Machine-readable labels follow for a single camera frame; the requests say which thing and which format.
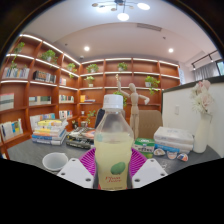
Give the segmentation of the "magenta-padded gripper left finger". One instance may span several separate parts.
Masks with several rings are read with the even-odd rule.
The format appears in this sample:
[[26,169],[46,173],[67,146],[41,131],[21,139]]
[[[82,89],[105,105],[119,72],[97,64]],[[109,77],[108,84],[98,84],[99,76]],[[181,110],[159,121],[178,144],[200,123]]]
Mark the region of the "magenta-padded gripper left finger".
[[85,152],[79,159],[71,158],[58,176],[84,188],[93,188],[96,176],[95,149]]

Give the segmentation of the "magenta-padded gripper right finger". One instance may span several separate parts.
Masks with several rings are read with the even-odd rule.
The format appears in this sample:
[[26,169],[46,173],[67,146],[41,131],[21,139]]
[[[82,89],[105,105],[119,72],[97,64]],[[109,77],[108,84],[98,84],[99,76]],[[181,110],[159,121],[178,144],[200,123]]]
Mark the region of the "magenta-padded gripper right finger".
[[139,151],[132,149],[129,175],[132,187],[141,188],[167,176],[167,173],[156,159],[147,159]]

